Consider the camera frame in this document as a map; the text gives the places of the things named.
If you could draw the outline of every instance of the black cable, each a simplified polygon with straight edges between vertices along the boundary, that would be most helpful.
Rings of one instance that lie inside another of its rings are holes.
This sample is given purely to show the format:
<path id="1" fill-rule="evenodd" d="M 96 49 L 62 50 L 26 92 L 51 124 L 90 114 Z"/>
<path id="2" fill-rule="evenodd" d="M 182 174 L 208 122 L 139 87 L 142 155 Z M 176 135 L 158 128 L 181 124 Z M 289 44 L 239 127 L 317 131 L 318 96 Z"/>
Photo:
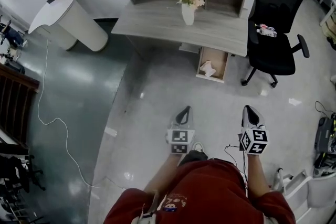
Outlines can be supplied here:
<path id="1" fill-rule="evenodd" d="M 247 189 L 247 186 L 246 186 L 246 185 L 247 185 L 247 176 L 246 176 L 245 154 L 246 154 L 246 152 L 243 151 L 243 162 L 244 162 L 244 165 L 243 165 L 244 169 L 243 169 L 243 171 L 244 171 L 244 176 L 245 176 L 245 181 L 246 181 L 246 183 L 245 183 L 245 188 Z"/>
<path id="2" fill-rule="evenodd" d="M 233 158 L 233 157 L 231 156 L 231 154 L 230 154 L 228 151 L 226 151 L 226 149 L 227 149 L 228 147 L 230 147 L 230 146 L 226 146 L 226 147 L 224 148 L 224 151 L 227 153 L 227 155 L 229 155 L 229 156 L 235 161 L 236 167 L 238 168 L 238 165 L 237 165 L 237 162 L 236 162 L 235 158 Z"/>
<path id="3" fill-rule="evenodd" d="M 327 109 L 325 109 L 324 105 L 323 105 L 320 101 L 316 101 L 316 102 L 315 102 L 315 109 L 316 109 L 316 111 L 318 111 L 318 112 L 324 114 L 327 118 L 329 118 L 327 114 L 325 114 L 323 111 L 318 110 L 318 109 L 316 108 L 316 103 L 319 103 L 319 104 L 323 107 L 324 111 L 335 113 L 335 112 L 332 111 L 332 110 L 327 110 Z"/>
<path id="4" fill-rule="evenodd" d="M 235 158 L 233 158 L 232 155 L 231 155 L 228 151 L 226 151 L 226 149 L 227 149 L 228 147 L 237 147 L 237 148 L 240 148 L 240 146 L 231 146 L 231 145 L 229 144 L 228 146 L 226 146 L 226 147 L 224 148 L 224 151 L 227 153 L 227 155 L 229 155 L 229 156 L 235 161 L 235 164 L 236 164 L 236 167 L 237 167 L 238 171 L 240 171 L 242 174 L 244 174 L 244 176 L 245 176 L 245 178 L 246 178 L 246 174 L 245 174 L 245 172 L 243 173 L 241 170 L 239 170 Z"/>

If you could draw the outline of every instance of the black office chair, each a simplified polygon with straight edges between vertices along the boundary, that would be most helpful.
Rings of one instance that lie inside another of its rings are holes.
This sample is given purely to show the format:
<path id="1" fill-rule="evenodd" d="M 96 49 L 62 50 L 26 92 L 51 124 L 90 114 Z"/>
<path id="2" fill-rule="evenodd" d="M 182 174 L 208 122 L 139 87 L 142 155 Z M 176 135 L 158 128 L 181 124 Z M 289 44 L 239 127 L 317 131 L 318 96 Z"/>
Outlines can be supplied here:
<path id="1" fill-rule="evenodd" d="M 295 73 L 293 53 L 302 49 L 303 55 L 309 58 L 309 50 L 305 39 L 298 35 L 299 43 L 290 47 L 288 37 L 295 14 L 302 0 L 256 0 L 255 12 L 248 21 L 248 56 L 253 67 L 246 86 L 256 70 L 268 73 L 274 79 L 271 83 L 276 87 L 278 80 L 275 75 L 288 76 Z M 277 37 L 262 36 L 256 32 L 255 24 L 266 24 L 275 28 Z"/>

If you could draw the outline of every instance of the person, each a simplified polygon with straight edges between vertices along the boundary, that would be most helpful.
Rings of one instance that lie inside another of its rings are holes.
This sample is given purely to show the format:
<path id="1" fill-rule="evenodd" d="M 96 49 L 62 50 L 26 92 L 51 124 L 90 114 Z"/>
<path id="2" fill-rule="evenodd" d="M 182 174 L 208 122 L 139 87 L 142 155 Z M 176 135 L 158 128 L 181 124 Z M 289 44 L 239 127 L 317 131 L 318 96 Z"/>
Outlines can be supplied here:
<path id="1" fill-rule="evenodd" d="M 7 25 L 0 23 L 0 31 L 2 34 L 5 35 L 5 38 L 8 39 L 9 43 L 17 48 L 18 46 L 24 47 L 27 45 L 28 41 L 24 40 L 22 36 L 13 28 L 11 28 L 9 25 L 11 24 L 11 21 L 7 23 Z"/>
<path id="2" fill-rule="evenodd" d="M 122 193 L 104 224 L 296 223 L 283 195 L 270 191 L 258 155 L 247 155 L 246 197 L 238 168 L 208 159 L 203 149 L 201 143 L 194 144 L 178 167 L 180 156 L 170 155 L 143 191 Z"/>

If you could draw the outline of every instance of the open drawer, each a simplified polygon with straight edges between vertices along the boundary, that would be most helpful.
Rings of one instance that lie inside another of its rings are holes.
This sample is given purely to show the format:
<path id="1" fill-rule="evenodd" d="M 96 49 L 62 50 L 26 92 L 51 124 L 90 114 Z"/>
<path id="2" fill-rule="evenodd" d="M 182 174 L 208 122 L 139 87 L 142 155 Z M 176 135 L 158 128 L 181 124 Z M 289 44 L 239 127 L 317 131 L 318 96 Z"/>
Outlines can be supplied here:
<path id="1" fill-rule="evenodd" d="M 224 74 L 228 60 L 228 53 L 222 50 L 202 47 L 201 56 L 198 63 L 197 77 L 202 79 L 213 80 L 224 83 Z M 206 62 L 211 61 L 211 66 L 216 72 L 211 76 L 205 76 L 205 72 L 201 71 L 201 66 Z"/>

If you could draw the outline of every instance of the power cord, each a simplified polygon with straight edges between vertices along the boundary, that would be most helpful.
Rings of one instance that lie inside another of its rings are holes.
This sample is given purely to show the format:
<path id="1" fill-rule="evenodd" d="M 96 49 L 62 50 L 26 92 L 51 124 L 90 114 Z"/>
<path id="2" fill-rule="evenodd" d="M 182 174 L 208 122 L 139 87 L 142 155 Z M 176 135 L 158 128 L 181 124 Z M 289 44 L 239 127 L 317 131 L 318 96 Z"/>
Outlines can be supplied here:
<path id="1" fill-rule="evenodd" d="M 324 111 L 326 111 L 326 112 L 336 113 L 336 112 L 334 112 L 334 111 L 332 111 L 332 110 L 327 110 L 327 109 L 325 109 L 324 105 L 323 105 L 320 101 L 316 101 L 316 102 L 315 102 L 315 109 L 316 109 L 316 111 L 318 111 L 318 112 L 324 114 L 327 118 L 330 118 L 330 117 L 328 117 L 328 115 L 325 114 L 323 111 L 318 110 L 318 109 L 316 108 L 316 103 L 319 103 L 319 104 L 323 107 Z"/>
<path id="2" fill-rule="evenodd" d="M 231 145 L 229 144 L 228 146 L 226 146 L 226 147 L 224 148 L 224 151 L 226 152 L 226 154 L 229 155 L 229 156 L 234 160 L 234 162 L 235 162 L 235 164 L 236 164 L 235 166 L 236 166 L 237 169 L 239 170 L 235 158 L 233 158 L 232 155 L 231 155 L 228 151 L 226 151 L 226 149 L 227 149 L 228 147 L 237 147 L 237 148 L 240 148 L 240 147 L 239 147 L 239 146 L 231 146 Z M 241 170 L 239 170 L 239 171 L 240 171 L 240 173 L 242 173 L 242 174 L 244 175 L 244 177 L 245 177 L 245 181 L 246 181 L 246 184 L 247 184 L 245 153 L 246 153 L 246 152 L 243 151 L 243 172 L 242 172 Z"/>
<path id="3" fill-rule="evenodd" d="M 67 130 L 67 139 L 66 139 L 66 142 L 65 142 L 65 148 L 67 149 L 67 153 L 69 154 L 70 158 L 76 163 L 77 167 L 78 167 L 78 171 L 79 171 L 79 174 L 81 176 L 81 178 L 83 179 L 83 182 L 88 185 L 89 187 L 92 187 L 92 188 L 100 188 L 100 187 L 96 187 L 94 185 L 91 185 L 89 183 L 86 182 L 86 180 L 84 179 L 83 177 L 83 174 L 82 174 L 82 171 L 79 167 L 79 164 L 77 163 L 77 161 L 75 160 L 74 157 L 72 157 L 72 155 L 69 153 L 69 150 L 68 150 L 68 138 L 69 138 L 69 130 L 68 130 L 68 126 L 67 124 L 60 118 L 55 118 L 54 120 L 52 120 L 51 122 L 49 123 L 44 123 L 43 120 L 41 120 L 40 118 L 40 113 L 39 113 L 39 110 L 40 110 L 40 102 L 41 102 L 41 99 L 42 99 L 42 96 L 43 96 L 43 91 L 44 91 L 44 79 L 45 79 L 45 76 L 46 76 L 46 73 L 47 73 L 47 69 L 48 69 L 48 45 L 49 45 L 49 40 L 47 39 L 47 55 L 46 55 L 46 69 L 44 71 L 44 74 L 43 74 L 43 79 L 42 79 L 42 93 L 41 93 L 41 96 L 40 96 L 40 99 L 38 100 L 38 106 L 37 106 L 37 116 L 38 116 L 38 119 L 41 121 L 41 123 L 45 126 L 48 126 L 50 124 L 52 124 L 53 122 L 55 122 L 56 120 L 59 120 L 61 123 L 64 124 L 65 126 L 65 129 Z"/>

